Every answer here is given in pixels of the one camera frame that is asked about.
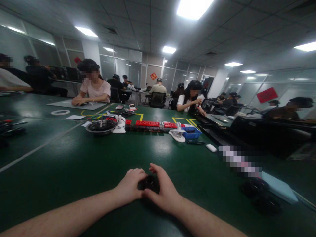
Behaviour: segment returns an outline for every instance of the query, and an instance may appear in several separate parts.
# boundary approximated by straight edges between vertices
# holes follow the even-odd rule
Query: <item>ceiling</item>
[[[167,45],[177,48],[173,57],[185,61],[218,68],[240,62],[228,68],[238,75],[248,69],[315,67],[316,51],[293,49],[316,41],[316,14],[288,12],[303,2],[215,0],[199,21],[176,15],[179,0],[0,0],[0,6],[57,35],[87,39],[76,25],[92,29],[97,40],[143,52],[164,55]],[[106,33],[100,24],[118,34]]]

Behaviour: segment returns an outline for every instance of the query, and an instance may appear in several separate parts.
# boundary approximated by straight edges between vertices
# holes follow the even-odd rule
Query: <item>pink t-shirt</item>
[[[89,98],[96,98],[102,96],[103,94],[111,96],[110,88],[111,85],[106,81],[103,82],[102,86],[99,89],[93,88],[91,85],[91,80],[86,78],[83,80],[80,90],[84,93],[88,93]],[[110,102],[109,97],[106,98],[105,102]]]

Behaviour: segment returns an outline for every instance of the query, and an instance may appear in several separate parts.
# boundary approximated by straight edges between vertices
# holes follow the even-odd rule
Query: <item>office room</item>
[[[315,236],[315,9],[0,1],[0,236]]]

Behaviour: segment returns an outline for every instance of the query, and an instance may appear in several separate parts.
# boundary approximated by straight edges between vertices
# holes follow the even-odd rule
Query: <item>ceiling light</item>
[[[299,45],[299,46],[296,46],[294,48],[305,51],[305,52],[314,51],[314,50],[316,50],[316,42]]]
[[[13,28],[13,27],[11,27],[11,26],[7,26],[10,30],[14,30],[14,31],[16,31],[16,32],[19,32],[19,33],[22,33],[22,34],[26,34],[24,31],[21,31],[21,30],[19,30],[19,29],[17,29],[17,28]]]
[[[181,0],[177,15],[190,20],[199,20],[214,0]]]
[[[246,71],[240,71],[242,73],[246,73],[246,74],[249,74],[249,73],[256,73],[255,71],[251,71],[251,70],[246,70]]]
[[[82,27],[78,27],[78,26],[75,26],[78,30],[80,30],[82,33],[84,33],[85,35],[88,35],[88,36],[92,36],[92,37],[97,37],[98,36],[90,29],[87,29],[87,28],[82,28]]]
[[[225,66],[231,66],[231,67],[234,67],[234,66],[240,66],[240,65],[242,65],[242,64],[232,62],[232,63],[228,63],[228,64],[224,64],[224,65],[225,65]]]
[[[111,49],[111,48],[106,48],[106,47],[103,47],[105,50],[109,51],[109,52],[113,52],[114,50]]]
[[[269,75],[268,75],[268,74],[261,73],[261,74],[256,74],[256,76],[269,76]]]
[[[50,44],[50,45],[55,46],[55,44],[54,44],[54,43],[52,43],[52,42],[48,42],[48,41],[44,41],[44,40],[41,40],[41,41],[43,41],[43,42],[45,42],[45,43],[47,43],[47,44]]]
[[[171,47],[165,46],[162,51],[165,52],[165,53],[173,54],[176,50],[177,49],[175,49],[175,48],[171,48]]]

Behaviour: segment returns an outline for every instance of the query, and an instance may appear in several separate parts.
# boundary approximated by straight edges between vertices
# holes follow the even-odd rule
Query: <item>white tape roll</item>
[[[70,110],[56,110],[51,112],[51,115],[66,115],[70,114]]]

